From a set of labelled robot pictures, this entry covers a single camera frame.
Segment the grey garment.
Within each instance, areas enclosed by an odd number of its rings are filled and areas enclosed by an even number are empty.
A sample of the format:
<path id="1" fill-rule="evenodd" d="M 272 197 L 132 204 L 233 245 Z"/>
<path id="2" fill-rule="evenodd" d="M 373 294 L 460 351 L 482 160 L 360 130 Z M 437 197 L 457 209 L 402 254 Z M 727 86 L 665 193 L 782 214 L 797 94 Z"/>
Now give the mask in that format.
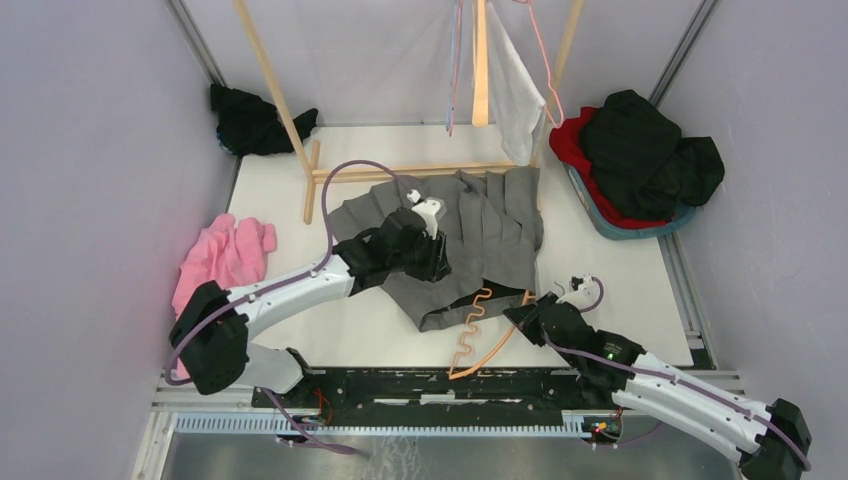
<path id="1" fill-rule="evenodd" d="M 399 207 L 410 206 L 407 193 L 443 201 L 439 229 L 446 236 L 451 272 L 437 283 L 392 274 L 382 289 L 420 332 L 442 330 L 465 322 L 474 297 L 483 288 L 492 295 L 481 302 L 485 317 L 518 307 L 536 289 L 536 258 L 544 225 L 537 207 L 540 172 L 518 167 L 504 173 L 451 175 L 377 184 L 344 201 L 329 214 L 334 237 L 347 240 L 376 227 Z"/>

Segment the white skirt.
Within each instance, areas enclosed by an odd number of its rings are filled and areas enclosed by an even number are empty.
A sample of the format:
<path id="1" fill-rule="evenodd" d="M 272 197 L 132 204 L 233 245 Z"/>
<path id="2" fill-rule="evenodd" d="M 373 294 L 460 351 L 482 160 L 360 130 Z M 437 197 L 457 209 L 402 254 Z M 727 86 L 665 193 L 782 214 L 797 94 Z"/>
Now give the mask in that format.
<path id="1" fill-rule="evenodd" d="M 546 102 L 490 2 L 486 22 L 490 113 L 507 158 L 527 166 L 541 138 Z"/>

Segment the pink wire hanger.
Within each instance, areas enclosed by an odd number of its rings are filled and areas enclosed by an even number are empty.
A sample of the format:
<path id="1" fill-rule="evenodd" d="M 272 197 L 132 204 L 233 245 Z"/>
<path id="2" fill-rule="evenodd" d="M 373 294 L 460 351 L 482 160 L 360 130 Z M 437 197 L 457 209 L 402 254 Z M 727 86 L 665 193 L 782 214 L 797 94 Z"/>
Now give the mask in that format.
<path id="1" fill-rule="evenodd" d="M 545 103 L 544 111 L 552 126 L 554 128 L 559 128 L 565 120 L 564 109 L 562 107 L 557 88 L 553 85 L 552 69 L 550 61 L 548 59 L 546 45 L 535 16 L 533 2 L 530 0 L 515 0 L 515 3 L 524 5 L 526 7 L 545 69 L 545 85 L 548 90 L 549 99 Z"/>

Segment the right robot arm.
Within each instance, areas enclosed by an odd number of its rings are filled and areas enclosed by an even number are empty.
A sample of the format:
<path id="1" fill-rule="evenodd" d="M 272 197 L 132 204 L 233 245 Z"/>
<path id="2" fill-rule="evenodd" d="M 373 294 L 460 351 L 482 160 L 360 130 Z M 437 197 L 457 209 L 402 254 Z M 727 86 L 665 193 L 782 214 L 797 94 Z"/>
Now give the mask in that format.
<path id="1" fill-rule="evenodd" d="M 620 334 L 593 328 L 554 294 L 504 315 L 527 340 L 553 349 L 577 371 L 585 405 L 648 414 L 735 462 L 747 479 L 798 479 L 811 470 L 812 435 L 794 403 L 767 404 L 716 387 Z"/>

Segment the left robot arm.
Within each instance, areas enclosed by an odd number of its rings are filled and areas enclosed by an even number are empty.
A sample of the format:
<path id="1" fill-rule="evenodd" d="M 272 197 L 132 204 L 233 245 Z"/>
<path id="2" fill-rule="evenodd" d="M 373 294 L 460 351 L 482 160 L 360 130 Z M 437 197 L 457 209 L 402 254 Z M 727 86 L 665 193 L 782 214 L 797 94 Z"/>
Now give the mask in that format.
<path id="1" fill-rule="evenodd" d="M 315 382 L 305 362 L 291 349 L 264 347 L 255 338 L 312 307 L 379 287 L 392 274 L 440 281 L 451 271 L 438 228 L 444 210 L 435 198 L 401 207 L 290 276 L 232 289 L 214 281 L 198 286 L 169 337 L 187 373 L 181 382 L 201 395 L 237 384 L 267 388 L 294 407 L 307 404 Z"/>

